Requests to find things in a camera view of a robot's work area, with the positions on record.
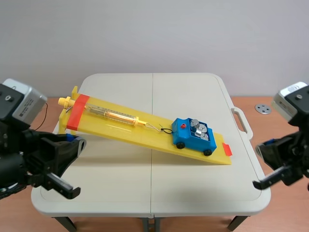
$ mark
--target toy car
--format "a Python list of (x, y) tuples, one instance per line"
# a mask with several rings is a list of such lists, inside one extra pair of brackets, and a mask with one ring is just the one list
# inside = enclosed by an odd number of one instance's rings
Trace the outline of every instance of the toy car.
[(178, 149), (189, 148), (210, 156), (217, 148), (212, 129), (196, 119), (177, 118), (172, 123), (173, 143)]

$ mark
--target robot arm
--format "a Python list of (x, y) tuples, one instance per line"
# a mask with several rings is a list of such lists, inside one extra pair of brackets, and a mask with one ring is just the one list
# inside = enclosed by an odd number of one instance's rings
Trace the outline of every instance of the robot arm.
[(80, 137), (30, 130), (47, 98), (7, 79), (0, 84), (0, 199), (27, 185), (54, 189), (68, 199), (80, 194), (60, 177), (86, 145)]
[(299, 131), (256, 147), (257, 154), (274, 170), (263, 180), (253, 181), (257, 189), (266, 189), (279, 181), (289, 186), (303, 176), (309, 178), (309, 86), (298, 82), (282, 89), (272, 106)]

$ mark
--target yellow ramp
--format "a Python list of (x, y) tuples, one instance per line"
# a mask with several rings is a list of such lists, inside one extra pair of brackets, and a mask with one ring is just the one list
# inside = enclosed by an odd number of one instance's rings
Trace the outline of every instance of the yellow ramp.
[[(76, 90), (77, 88), (74, 88), (72, 92), (73, 99), (77, 99), (79, 96), (79, 94), (76, 93)], [(171, 129), (171, 125), (173, 123), (173, 121), (166, 118), (154, 116), (145, 112), (137, 111), (91, 97), (87, 103), (115, 110), (128, 115), (138, 116), (139, 120), (149, 122), (157, 128), (161, 128), (160, 125), (162, 125), (163, 128)], [(59, 117), (59, 133), (64, 133), (70, 114), (71, 110), (69, 110), (67, 113), (66, 110), (62, 111)], [(188, 148), (181, 150), (178, 149), (173, 144), (172, 135), (170, 134), (158, 132), (155, 129), (147, 128), (143, 125), (137, 125), (134, 127), (129, 124), (93, 115), (87, 111), (84, 111), (82, 114), (78, 126), (78, 131), (210, 163), (231, 164), (231, 159), (225, 155), (225, 151), (222, 145), (224, 142), (223, 137), (217, 133), (214, 133), (217, 149), (211, 156), (206, 157), (202, 152), (199, 151), (194, 151)]]

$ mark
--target black string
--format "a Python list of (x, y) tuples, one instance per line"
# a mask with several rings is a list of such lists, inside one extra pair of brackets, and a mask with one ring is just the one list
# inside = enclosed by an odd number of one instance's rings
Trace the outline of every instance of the black string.
[(35, 131), (36, 130), (38, 130), (42, 125), (43, 125), (43, 123), (45, 122), (45, 119), (46, 119), (46, 115), (47, 115), (47, 109), (48, 109), (48, 104), (45, 102), (45, 104), (46, 104), (46, 111), (45, 111), (45, 117), (44, 117), (44, 120), (43, 120), (43, 122), (40, 124), (40, 126), (37, 128), (37, 129), (35, 129)]
[(161, 130), (165, 132), (166, 134), (173, 134), (173, 131), (169, 128), (161, 128)]

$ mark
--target red tape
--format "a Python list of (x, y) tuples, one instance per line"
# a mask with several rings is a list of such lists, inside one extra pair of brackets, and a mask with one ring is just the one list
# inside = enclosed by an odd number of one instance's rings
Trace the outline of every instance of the red tape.
[(229, 144), (222, 143), (222, 146), (223, 146), (223, 149), (224, 149), (226, 156), (232, 156), (233, 155)]
[(75, 104), (72, 108), (71, 115), (69, 117), (67, 128), (70, 130), (77, 131), (79, 121), (81, 120), (85, 105), (89, 99), (89, 96), (87, 95), (79, 95), (79, 97), (76, 99)]

